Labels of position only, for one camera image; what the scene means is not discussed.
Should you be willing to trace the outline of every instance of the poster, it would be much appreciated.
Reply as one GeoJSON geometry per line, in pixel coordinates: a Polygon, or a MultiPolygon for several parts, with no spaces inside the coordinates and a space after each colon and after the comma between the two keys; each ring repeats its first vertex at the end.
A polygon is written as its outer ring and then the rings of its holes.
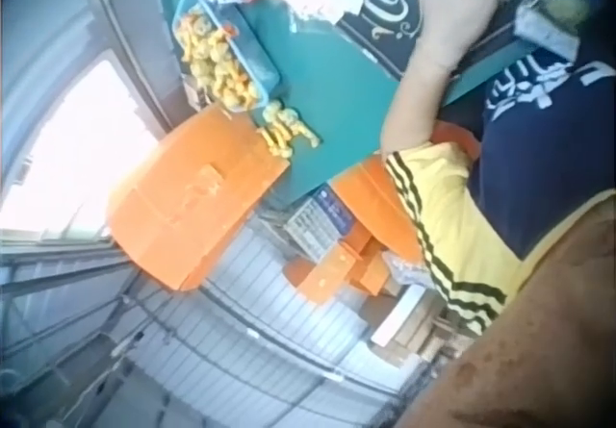
{"type": "MultiPolygon", "coordinates": [[[[463,72],[513,41],[513,20],[522,0],[500,0],[486,33],[458,67],[463,72]]],[[[346,14],[338,27],[400,79],[422,28],[418,0],[365,0],[359,14],[346,14]]]]}

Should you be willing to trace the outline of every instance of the window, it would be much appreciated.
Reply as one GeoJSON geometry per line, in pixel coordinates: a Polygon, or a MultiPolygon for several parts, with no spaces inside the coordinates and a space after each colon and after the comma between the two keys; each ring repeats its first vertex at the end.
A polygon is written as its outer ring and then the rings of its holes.
{"type": "Polygon", "coordinates": [[[109,235],[110,191],[162,134],[148,128],[147,109],[131,88],[113,55],[101,57],[70,88],[43,122],[2,203],[3,239],[109,235]]]}

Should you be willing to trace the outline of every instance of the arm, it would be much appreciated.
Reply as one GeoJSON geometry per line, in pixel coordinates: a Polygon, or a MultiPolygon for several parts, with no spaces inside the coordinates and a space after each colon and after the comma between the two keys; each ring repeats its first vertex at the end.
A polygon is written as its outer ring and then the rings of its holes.
{"type": "Polygon", "coordinates": [[[383,157],[426,144],[449,76],[485,31],[498,0],[420,0],[423,29],[381,130],[383,157]]]}
{"type": "Polygon", "coordinates": [[[449,69],[434,62],[419,42],[381,130],[381,154],[384,158],[430,140],[449,75],[449,69]]]}
{"type": "Polygon", "coordinates": [[[616,403],[615,229],[611,199],[547,255],[397,428],[596,426],[616,403]]]}

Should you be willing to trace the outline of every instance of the teal table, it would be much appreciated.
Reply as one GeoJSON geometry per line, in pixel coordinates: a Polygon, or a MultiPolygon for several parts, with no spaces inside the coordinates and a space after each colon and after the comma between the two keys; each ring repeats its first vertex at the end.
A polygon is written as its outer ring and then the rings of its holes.
{"type": "MultiPolygon", "coordinates": [[[[163,0],[170,22],[179,0],[163,0]]],[[[398,82],[368,59],[359,46],[331,27],[291,33],[288,10],[271,0],[243,7],[244,16],[281,73],[280,99],[297,109],[322,138],[311,149],[297,140],[290,170],[269,195],[282,207],[357,164],[378,148],[381,123],[398,82]]],[[[451,102],[522,57],[522,44],[496,53],[465,73],[449,91],[451,102]]],[[[261,121],[259,113],[255,120],[261,121]]]]}

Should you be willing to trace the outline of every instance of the yellow shirt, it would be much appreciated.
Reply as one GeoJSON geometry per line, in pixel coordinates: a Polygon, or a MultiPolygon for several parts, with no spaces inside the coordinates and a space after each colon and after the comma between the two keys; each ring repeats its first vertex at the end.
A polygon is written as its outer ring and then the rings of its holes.
{"type": "Polygon", "coordinates": [[[417,227],[425,263],[448,307],[481,334],[515,297],[548,250],[597,203],[593,196],[518,257],[479,210],[467,188],[470,160],[453,143],[392,154],[386,168],[417,227]]]}
{"type": "Polygon", "coordinates": [[[386,159],[449,308],[482,333],[551,247],[616,195],[613,54],[576,66],[539,50],[489,87],[481,155],[453,143],[386,159]]]}

